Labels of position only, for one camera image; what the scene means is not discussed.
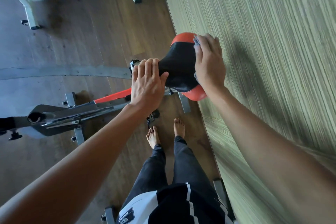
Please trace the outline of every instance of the cloth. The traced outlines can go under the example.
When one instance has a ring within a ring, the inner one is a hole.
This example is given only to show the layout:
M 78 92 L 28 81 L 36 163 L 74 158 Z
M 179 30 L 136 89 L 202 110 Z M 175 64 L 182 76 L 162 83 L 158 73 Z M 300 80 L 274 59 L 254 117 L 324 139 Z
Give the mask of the cloth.
M 168 186 L 166 156 L 157 144 L 117 218 L 117 223 L 217 223 L 225 213 L 216 191 L 186 141 L 174 139 L 174 178 Z

